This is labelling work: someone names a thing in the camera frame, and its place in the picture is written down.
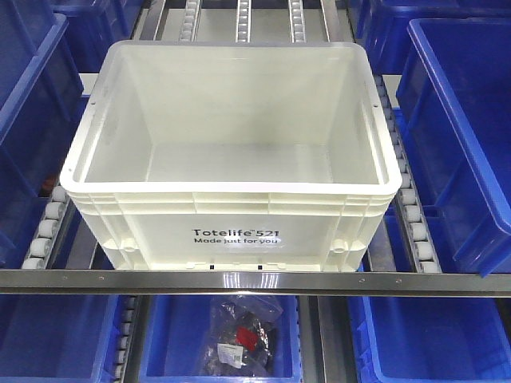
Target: plastic tote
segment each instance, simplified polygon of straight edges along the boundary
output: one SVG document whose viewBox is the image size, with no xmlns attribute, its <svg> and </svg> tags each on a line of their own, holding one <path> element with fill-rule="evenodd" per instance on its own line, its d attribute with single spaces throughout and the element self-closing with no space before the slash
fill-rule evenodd
<svg viewBox="0 0 511 383">
<path fill-rule="evenodd" d="M 46 2 L 0 2 L 0 265 L 19 267 L 73 139 L 82 87 Z"/>
<path fill-rule="evenodd" d="M 209 331 L 211 295 L 161 295 L 153 299 L 139 373 L 140 383 L 300 383 L 297 300 L 278 297 L 283 313 L 275 324 L 270 377 L 197 376 Z"/>
<path fill-rule="evenodd" d="M 97 73 L 109 47 L 129 39 L 144 0 L 50 0 L 69 19 L 65 38 L 80 73 Z"/>
<path fill-rule="evenodd" d="M 113 381 L 122 302 L 106 295 L 3 295 L 0 382 Z"/>
<path fill-rule="evenodd" d="M 359 383 L 511 381 L 511 348 L 492 299 L 349 303 Z"/>
<path fill-rule="evenodd" d="M 353 271 L 401 174 L 356 44 L 130 41 L 61 184 L 117 269 Z"/>
<path fill-rule="evenodd" d="M 406 27 L 415 18 L 510 18 L 508 0 L 348 0 L 355 39 L 375 73 L 401 74 L 411 47 Z"/>
<path fill-rule="evenodd" d="M 510 272 L 511 21 L 414 20 L 410 34 L 397 95 L 422 203 L 460 271 Z"/>
</svg>

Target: plastic bag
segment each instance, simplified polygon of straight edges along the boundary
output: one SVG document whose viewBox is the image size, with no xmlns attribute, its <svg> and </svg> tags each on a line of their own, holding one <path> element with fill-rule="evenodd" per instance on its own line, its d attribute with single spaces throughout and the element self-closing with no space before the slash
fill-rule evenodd
<svg viewBox="0 0 511 383">
<path fill-rule="evenodd" d="M 275 323 L 283 309 L 271 296 L 214 298 L 199 375 L 267 377 L 275 348 Z"/>
</svg>

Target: storage shelf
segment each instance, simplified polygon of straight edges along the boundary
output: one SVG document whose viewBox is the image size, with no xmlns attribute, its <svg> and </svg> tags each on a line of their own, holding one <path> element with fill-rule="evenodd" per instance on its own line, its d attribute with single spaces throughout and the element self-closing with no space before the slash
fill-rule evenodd
<svg viewBox="0 0 511 383">
<path fill-rule="evenodd" d="M 134 38 L 142 40 L 159 39 L 170 32 L 165 31 L 168 18 L 174 20 L 175 14 L 184 15 L 176 30 L 176 40 L 200 40 L 200 14 L 202 10 L 212 8 L 231 11 L 232 41 L 242 43 L 256 39 L 257 24 L 252 17 L 252 2 L 240 0 L 239 4 L 226 0 L 203 0 L 178 2 L 173 0 L 152 0 L 146 2 L 141 12 L 139 25 Z M 279 1 L 264 5 L 277 8 L 276 11 L 288 12 L 287 40 L 304 42 L 314 41 L 321 25 L 324 41 L 352 41 L 351 28 L 342 4 L 334 0 L 302 2 L 301 0 Z M 307 15 L 315 8 L 316 18 Z M 311 33 L 307 35 L 307 26 Z M 381 77 L 375 78 L 378 91 L 385 108 L 389 129 L 397 135 L 390 101 Z M 410 169 L 406 164 L 406 174 Z M 410 186 L 414 189 L 413 176 L 410 174 Z M 425 224 L 427 241 L 432 242 L 420 202 L 420 222 Z M 0 293 L 7 294 L 300 294 L 300 295 L 378 295 L 378 296 L 452 296 L 452 297 L 507 297 L 511 298 L 511 274 L 492 274 L 482 278 L 477 274 L 425 274 L 418 261 L 417 249 L 410 239 L 404 207 L 396 200 L 394 211 L 399 230 L 405 238 L 404 253 L 410 260 L 411 272 L 397 272 L 396 262 L 390 245 L 385 224 L 378 229 L 366 256 L 366 271 L 355 273 L 289 273 L 269 271 L 127 271 L 101 270 L 104 254 L 90 234 L 85 223 L 80 222 L 77 234 L 69 248 L 68 255 L 62 250 L 68 239 L 69 225 L 62 224 L 59 240 L 50 256 L 48 268 L 58 265 L 63 270 L 0 270 Z M 77 212 L 69 205 L 66 217 L 72 221 Z"/>
</svg>

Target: red item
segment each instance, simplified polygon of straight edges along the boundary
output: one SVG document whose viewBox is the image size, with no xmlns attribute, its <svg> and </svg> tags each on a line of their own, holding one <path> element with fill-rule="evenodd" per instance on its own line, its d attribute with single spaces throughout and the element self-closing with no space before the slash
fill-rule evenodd
<svg viewBox="0 0 511 383">
<path fill-rule="evenodd" d="M 236 332 L 236 340 L 251 353 L 256 349 L 257 339 L 257 334 L 252 333 L 245 327 L 238 327 L 238 331 Z"/>
</svg>

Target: blue plastic bin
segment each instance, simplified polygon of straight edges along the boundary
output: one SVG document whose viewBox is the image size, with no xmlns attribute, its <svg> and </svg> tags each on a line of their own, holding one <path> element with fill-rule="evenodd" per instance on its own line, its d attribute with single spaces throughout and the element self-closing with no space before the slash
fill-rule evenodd
<svg viewBox="0 0 511 383">
<path fill-rule="evenodd" d="M 82 92 L 65 17 L 40 0 L 15 4 L 0 2 L 0 267 L 21 264 L 45 206 L 38 193 L 60 170 Z M 29 4 L 34 22 L 22 11 Z"/>
<path fill-rule="evenodd" d="M 240 377 L 193 376 L 209 330 L 212 296 L 158 296 L 154 298 L 142 355 L 140 383 L 234 383 Z M 299 383 L 297 301 L 279 297 L 284 312 L 277 322 L 273 377 L 243 377 L 243 382 Z"/>
<path fill-rule="evenodd" d="M 123 300 L 106 295 L 0 297 L 1 383 L 110 383 Z"/>
<path fill-rule="evenodd" d="M 506 383 L 511 348 L 492 299 L 349 298 L 359 383 Z"/>
<path fill-rule="evenodd" d="M 415 20 L 410 34 L 397 96 L 422 202 L 460 271 L 510 272 L 511 20 Z"/>
<path fill-rule="evenodd" d="M 109 47 L 131 37 L 143 0 L 50 0 L 69 18 L 65 37 L 80 73 L 99 72 Z"/>
<path fill-rule="evenodd" d="M 54 24 L 48 2 L 0 2 L 0 108 Z"/>
<path fill-rule="evenodd" d="M 348 0 L 355 39 L 374 73 L 401 74 L 410 50 L 406 27 L 415 18 L 511 17 L 509 0 Z"/>
</svg>

